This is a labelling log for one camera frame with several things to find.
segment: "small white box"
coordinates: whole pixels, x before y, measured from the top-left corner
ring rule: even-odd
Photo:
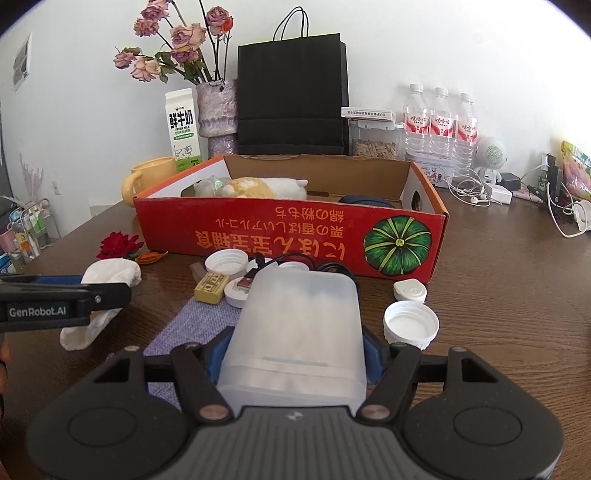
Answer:
[[[376,110],[374,108],[355,108],[344,106],[340,109],[340,116],[343,118],[360,118],[363,120],[380,120],[395,122],[396,115],[392,110]]]

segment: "white cloth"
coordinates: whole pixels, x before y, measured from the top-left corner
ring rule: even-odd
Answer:
[[[124,258],[108,258],[88,267],[80,283],[127,283],[130,287],[135,287],[141,279],[139,265],[136,262]],[[120,311],[121,309],[113,309],[93,312],[88,326],[62,329],[62,347],[66,350],[84,350]]]

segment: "yellow mug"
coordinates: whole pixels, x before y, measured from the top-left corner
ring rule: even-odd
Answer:
[[[134,206],[134,191],[139,193],[153,187],[157,183],[175,175],[176,163],[173,157],[155,158],[143,163],[138,163],[131,168],[129,175],[121,186],[123,201],[130,207]]]

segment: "milk carton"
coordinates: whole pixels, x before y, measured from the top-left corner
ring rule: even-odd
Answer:
[[[177,171],[202,162],[197,136],[197,118],[193,102],[193,90],[185,88],[166,94],[166,115],[170,145],[177,164]]]

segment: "yellow eraser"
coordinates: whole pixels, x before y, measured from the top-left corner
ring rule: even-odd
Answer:
[[[195,300],[217,305],[222,301],[223,289],[230,281],[230,277],[221,273],[208,273],[195,287]]]

